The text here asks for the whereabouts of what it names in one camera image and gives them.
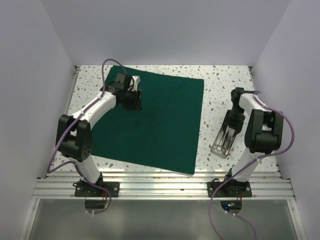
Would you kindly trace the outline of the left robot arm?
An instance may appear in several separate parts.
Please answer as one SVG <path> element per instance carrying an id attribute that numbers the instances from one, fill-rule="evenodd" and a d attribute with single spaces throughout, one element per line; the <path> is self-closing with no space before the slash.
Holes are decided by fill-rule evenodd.
<path id="1" fill-rule="evenodd" d="M 103 193 L 101 172 L 95 166 L 92 129 L 94 125 L 117 105 L 130 111 L 142 109 L 142 91 L 138 89 L 139 76 L 119 73 L 115 80 L 103 83 L 98 95 L 72 115 L 63 114 L 58 120 L 56 150 L 75 165 L 81 179 L 77 187 L 92 196 Z"/>

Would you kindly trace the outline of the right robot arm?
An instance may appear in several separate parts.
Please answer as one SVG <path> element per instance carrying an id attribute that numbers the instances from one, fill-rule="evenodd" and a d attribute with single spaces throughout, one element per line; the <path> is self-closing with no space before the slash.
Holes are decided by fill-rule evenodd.
<path id="1" fill-rule="evenodd" d="M 278 150 L 282 143 L 284 117 L 267 109 L 255 91 L 236 87 L 231 91 L 232 108 L 227 111 L 221 129 L 222 145 L 229 150 L 241 132 L 245 114 L 249 120 L 244 134 L 245 150 L 238 163 L 225 175 L 221 190 L 228 197 L 237 197 L 247 190 L 250 178 L 259 161 Z"/>

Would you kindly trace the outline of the metal instrument tray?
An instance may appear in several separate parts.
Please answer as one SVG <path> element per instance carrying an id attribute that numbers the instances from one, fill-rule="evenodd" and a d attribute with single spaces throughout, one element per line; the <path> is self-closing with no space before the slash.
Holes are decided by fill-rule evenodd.
<path id="1" fill-rule="evenodd" d="M 236 138 L 235 130 L 222 126 L 210 148 L 210 152 L 222 159 L 227 158 Z"/>

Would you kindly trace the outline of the steel surgical scissors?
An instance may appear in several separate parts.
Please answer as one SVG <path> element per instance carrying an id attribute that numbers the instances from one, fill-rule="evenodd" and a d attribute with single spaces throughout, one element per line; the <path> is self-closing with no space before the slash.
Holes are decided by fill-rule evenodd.
<path id="1" fill-rule="evenodd" d="M 225 135 L 223 137 L 224 137 L 224 143 L 223 143 L 223 149 L 221 150 L 221 152 L 226 153 L 231 143 L 231 137 L 229 135 Z"/>

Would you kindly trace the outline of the green surgical cloth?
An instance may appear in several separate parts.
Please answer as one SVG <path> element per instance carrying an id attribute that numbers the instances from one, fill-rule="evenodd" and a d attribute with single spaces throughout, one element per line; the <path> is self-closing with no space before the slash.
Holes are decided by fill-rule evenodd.
<path id="1" fill-rule="evenodd" d="M 92 128 L 96 157 L 192 175 L 204 80 L 128 68 L 139 76 L 141 110 L 109 110 Z"/>

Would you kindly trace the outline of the steel hemostat clamp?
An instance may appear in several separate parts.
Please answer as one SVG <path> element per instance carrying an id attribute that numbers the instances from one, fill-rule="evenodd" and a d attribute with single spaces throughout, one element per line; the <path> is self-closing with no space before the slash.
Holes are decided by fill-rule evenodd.
<path id="1" fill-rule="evenodd" d="M 221 151 L 224 147 L 224 137 L 217 136 L 213 142 L 212 148 L 217 151 Z"/>

